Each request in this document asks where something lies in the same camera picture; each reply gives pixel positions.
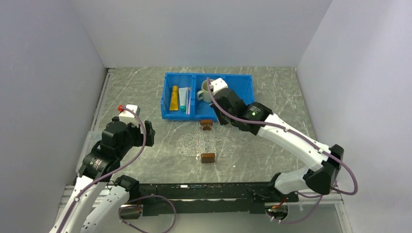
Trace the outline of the clear acrylic toothbrush holder tray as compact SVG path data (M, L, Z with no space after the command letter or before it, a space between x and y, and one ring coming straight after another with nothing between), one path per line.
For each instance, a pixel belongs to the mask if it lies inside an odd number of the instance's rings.
M198 159L202 164L212 164L217 159L217 139L212 119L200 120L200 134L196 141Z

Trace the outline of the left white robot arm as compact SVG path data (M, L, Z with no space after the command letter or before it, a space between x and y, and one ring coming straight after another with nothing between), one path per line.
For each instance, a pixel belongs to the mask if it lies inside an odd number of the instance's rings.
M101 138L83 158L74 190L52 233L95 233L110 211L122 204L135 203L140 196L139 182L122 176L115 181L107 199L93 207L97 197L109 184L112 176L130 165L121 161L133 147L144 149L154 145L155 130L148 120L134 117L114 117L101 133Z

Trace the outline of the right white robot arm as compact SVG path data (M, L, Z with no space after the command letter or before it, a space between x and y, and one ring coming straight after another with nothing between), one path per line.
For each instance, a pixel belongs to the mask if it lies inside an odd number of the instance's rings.
M307 137L259 102L245 104L234 90L224 88L213 96L210 105L222 125L230 123L241 131L266 138L286 149L305 167L273 176L268 196L280 201L286 194L311 189L328 195L340 171L344 149L335 144L328 146Z

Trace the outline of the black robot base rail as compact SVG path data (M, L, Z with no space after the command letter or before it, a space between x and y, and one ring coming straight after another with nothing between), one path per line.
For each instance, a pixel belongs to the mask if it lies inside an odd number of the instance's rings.
M144 216L173 213L169 199L179 214L248 212L262 214L266 209L313 205L319 197L303 190L301 194L287 195L268 190L267 182L252 183L142 183L139 192L130 197L133 204L143 209Z

